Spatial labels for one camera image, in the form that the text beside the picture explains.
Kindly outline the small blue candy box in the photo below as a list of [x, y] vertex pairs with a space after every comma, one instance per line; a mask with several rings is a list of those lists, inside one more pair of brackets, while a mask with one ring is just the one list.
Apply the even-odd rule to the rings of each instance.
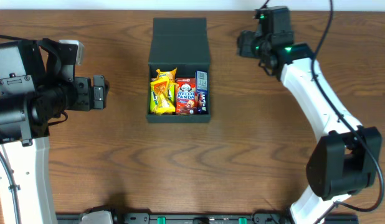
[[196, 73], [196, 88], [197, 92], [207, 93], [208, 91], [208, 77], [207, 72], [197, 70]]

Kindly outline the dark green box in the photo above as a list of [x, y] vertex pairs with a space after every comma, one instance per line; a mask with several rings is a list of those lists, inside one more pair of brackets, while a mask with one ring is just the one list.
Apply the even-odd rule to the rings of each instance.
[[157, 76], [157, 69], [170, 71], [177, 68], [178, 78], [194, 78], [197, 70], [209, 73], [210, 64], [206, 18], [153, 19], [149, 81]]

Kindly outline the blue Dairy Milk bar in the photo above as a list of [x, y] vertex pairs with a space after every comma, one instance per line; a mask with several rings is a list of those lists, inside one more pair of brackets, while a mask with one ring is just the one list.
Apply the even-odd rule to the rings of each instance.
[[197, 113], [198, 114], [208, 114], [207, 112], [207, 94], [204, 92], [197, 93]]

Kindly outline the large yellow snack packet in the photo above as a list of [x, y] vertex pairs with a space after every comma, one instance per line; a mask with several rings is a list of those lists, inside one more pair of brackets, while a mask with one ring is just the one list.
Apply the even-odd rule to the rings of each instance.
[[163, 77], [150, 83], [152, 114], [171, 114], [176, 111], [168, 96], [169, 78]]

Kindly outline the red Hello Panda box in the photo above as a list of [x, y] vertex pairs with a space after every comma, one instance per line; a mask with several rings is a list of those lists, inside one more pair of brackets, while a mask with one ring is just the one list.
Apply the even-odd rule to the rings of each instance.
[[177, 78], [176, 114], [190, 115], [197, 113], [197, 93], [195, 78]]

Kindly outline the small yellow snack packet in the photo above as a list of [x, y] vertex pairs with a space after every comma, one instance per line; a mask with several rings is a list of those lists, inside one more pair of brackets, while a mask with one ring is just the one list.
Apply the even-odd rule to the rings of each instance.
[[161, 71], [160, 69], [157, 69], [156, 72], [158, 74], [156, 78], [157, 80], [164, 79], [165, 77], [167, 77], [170, 82], [174, 83], [176, 79], [177, 68], [171, 71]]

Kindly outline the green Pretz box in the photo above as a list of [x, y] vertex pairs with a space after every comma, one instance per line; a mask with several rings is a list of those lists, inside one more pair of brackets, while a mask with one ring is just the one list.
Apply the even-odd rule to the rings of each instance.
[[154, 84], [159, 84], [159, 81], [153, 81], [150, 83], [150, 112], [151, 114], [173, 114], [176, 109], [174, 107], [174, 84], [169, 84], [167, 89], [167, 97], [169, 102], [171, 103], [170, 109], [165, 109], [163, 112], [158, 111], [158, 103], [159, 99], [157, 94], [154, 91]]

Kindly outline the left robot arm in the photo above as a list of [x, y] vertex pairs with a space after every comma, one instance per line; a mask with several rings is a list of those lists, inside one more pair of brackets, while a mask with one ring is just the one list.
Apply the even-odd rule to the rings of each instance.
[[6, 223], [112, 223], [108, 211], [55, 212], [49, 180], [49, 129], [67, 112], [102, 110], [108, 82], [76, 77], [84, 46], [77, 40], [0, 43], [0, 203]]

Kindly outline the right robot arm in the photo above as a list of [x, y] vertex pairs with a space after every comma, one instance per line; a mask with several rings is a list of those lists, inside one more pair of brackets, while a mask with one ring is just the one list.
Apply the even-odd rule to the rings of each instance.
[[295, 42], [286, 6], [263, 5], [255, 12], [256, 31], [237, 38], [237, 53], [256, 58], [264, 72], [275, 77], [295, 97], [316, 137], [306, 166], [308, 187], [275, 223], [345, 222], [332, 210], [379, 182], [379, 207], [385, 181], [379, 165], [382, 137], [375, 127], [364, 127], [342, 104], [325, 79], [318, 49]]

